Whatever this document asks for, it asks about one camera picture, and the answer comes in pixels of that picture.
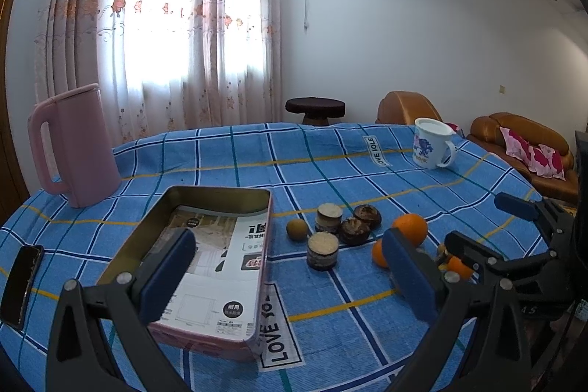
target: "stool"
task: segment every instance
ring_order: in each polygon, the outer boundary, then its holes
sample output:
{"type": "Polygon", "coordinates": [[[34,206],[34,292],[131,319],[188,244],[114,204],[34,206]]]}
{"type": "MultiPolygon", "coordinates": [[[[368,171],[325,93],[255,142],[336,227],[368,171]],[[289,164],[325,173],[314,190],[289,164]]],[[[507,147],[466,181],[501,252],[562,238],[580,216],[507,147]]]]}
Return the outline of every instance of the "stool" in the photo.
{"type": "Polygon", "coordinates": [[[340,119],[345,116],[345,102],[319,97],[291,98],[286,102],[286,111],[304,113],[302,125],[326,127],[329,125],[329,119],[340,119]]]}

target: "pink kettle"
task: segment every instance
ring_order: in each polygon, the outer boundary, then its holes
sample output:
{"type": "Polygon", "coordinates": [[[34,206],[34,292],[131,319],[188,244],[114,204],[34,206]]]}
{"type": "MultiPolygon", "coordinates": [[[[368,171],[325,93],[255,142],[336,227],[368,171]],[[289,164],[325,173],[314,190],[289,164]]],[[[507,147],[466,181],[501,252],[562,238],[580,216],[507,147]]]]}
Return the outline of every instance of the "pink kettle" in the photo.
{"type": "Polygon", "coordinates": [[[70,90],[37,104],[28,122],[29,140],[42,188],[63,193],[74,208],[108,198],[121,184],[107,127],[102,114],[98,84],[70,90]],[[49,134],[61,181],[52,181],[40,128],[49,134]]]}

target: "table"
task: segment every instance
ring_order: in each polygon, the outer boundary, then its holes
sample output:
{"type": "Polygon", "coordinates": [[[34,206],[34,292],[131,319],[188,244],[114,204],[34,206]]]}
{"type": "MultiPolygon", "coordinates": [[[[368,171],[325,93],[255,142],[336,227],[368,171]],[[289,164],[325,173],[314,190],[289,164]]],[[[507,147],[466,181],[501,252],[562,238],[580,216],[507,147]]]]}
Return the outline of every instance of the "table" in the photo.
{"type": "MultiPolygon", "coordinates": [[[[33,389],[44,390],[49,329],[67,279],[95,284],[134,225],[171,185],[258,186],[271,188],[274,197],[265,298],[273,316],[262,325],[267,332],[262,360],[238,364],[166,345],[162,350],[193,390],[383,391],[426,330],[391,289],[387,272],[371,261],[373,242],[397,216],[414,212],[427,219],[423,247],[431,254],[452,230],[510,259],[545,250],[532,224],[493,205],[499,191],[539,199],[525,179],[458,136],[450,169],[422,170],[412,163],[413,129],[245,125],[169,132],[117,147],[123,182],[110,198],[73,209],[63,197],[40,191],[1,228],[0,291],[22,244],[43,244],[46,253],[23,332],[2,324],[0,343],[33,389]],[[368,144],[374,143],[383,164],[369,154],[368,144]],[[337,266],[327,273],[309,269],[305,245],[285,232],[295,217],[314,225],[323,202],[341,205],[345,216],[371,202],[383,217],[368,244],[342,245],[337,266]]],[[[471,323],[465,325],[439,387],[451,380],[471,329],[471,323]]],[[[143,390],[107,321],[105,332],[123,375],[143,390]]]]}

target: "pink cushion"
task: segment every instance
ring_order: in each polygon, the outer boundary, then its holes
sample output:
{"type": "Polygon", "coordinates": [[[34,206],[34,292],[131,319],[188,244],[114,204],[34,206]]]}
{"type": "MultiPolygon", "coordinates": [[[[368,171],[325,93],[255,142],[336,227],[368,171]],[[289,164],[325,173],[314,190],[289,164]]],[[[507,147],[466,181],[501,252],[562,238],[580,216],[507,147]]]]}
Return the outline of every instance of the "pink cushion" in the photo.
{"type": "Polygon", "coordinates": [[[501,133],[505,139],[506,154],[509,157],[522,161],[528,167],[531,161],[528,142],[511,129],[504,129],[501,127],[501,133]]]}
{"type": "Polygon", "coordinates": [[[541,148],[530,145],[528,151],[531,155],[531,161],[528,164],[529,171],[543,178],[552,178],[553,172],[549,166],[549,160],[543,154],[541,148]]]}
{"type": "Polygon", "coordinates": [[[463,133],[462,128],[459,125],[455,125],[455,123],[449,123],[449,122],[445,122],[445,125],[449,125],[452,130],[457,133],[461,138],[465,138],[466,136],[463,133]]]}
{"type": "Polygon", "coordinates": [[[563,171],[562,156],[559,154],[559,152],[546,145],[539,145],[539,148],[541,148],[541,152],[548,159],[549,168],[551,169],[552,173],[552,178],[557,178],[565,181],[566,175],[563,171]]]}

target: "wall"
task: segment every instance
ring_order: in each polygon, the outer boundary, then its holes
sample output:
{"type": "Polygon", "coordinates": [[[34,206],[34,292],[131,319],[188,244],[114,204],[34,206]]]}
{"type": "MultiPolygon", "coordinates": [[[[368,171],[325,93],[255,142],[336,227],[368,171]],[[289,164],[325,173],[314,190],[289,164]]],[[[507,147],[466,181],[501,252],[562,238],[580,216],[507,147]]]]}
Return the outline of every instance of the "wall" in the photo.
{"type": "Polygon", "coordinates": [[[338,98],[345,121],[373,122],[387,92],[415,90],[466,131],[496,111],[568,142],[586,127],[588,45],[544,0],[308,0],[307,32],[305,1],[280,1],[284,99],[338,98]]]}
{"type": "Polygon", "coordinates": [[[26,121],[35,106],[35,36],[41,0],[14,0],[8,27],[6,89],[8,116],[18,163],[29,192],[40,188],[26,121]]]}

